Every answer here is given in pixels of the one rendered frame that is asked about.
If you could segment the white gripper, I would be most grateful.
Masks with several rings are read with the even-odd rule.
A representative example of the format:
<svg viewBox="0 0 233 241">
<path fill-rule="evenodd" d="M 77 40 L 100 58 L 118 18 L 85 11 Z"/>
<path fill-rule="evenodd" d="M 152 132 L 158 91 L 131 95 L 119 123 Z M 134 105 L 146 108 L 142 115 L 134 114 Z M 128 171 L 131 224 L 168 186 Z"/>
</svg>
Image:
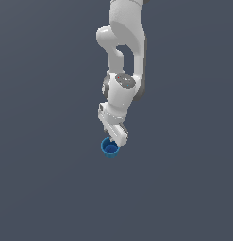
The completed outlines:
<svg viewBox="0 0 233 241">
<path fill-rule="evenodd" d="M 110 141 L 114 141 L 119 147 L 122 147 L 126 144 L 128 140 L 128 132 L 125 126 L 122 123 L 117 125 L 109 124 L 105 119 L 105 107 L 107 103 L 100 103 L 98 107 L 98 118 L 104 126 L 104 131 L 109 133 Z"/>
</svg>

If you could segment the blue plastic cup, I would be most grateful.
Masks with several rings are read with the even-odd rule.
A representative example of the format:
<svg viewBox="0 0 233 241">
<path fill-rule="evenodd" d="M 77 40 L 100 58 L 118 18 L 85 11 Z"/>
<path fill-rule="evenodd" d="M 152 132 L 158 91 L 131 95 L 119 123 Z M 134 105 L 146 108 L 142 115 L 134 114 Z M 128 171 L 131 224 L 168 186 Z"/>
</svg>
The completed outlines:
<svg viewBox="0 0 233 241">
<path fill-rule="evenodd" d="M 101 150 L 105 157 L 114 158 L 117 156 L 120 147 L 107 137 L 101 142 Z"/>
</svg>

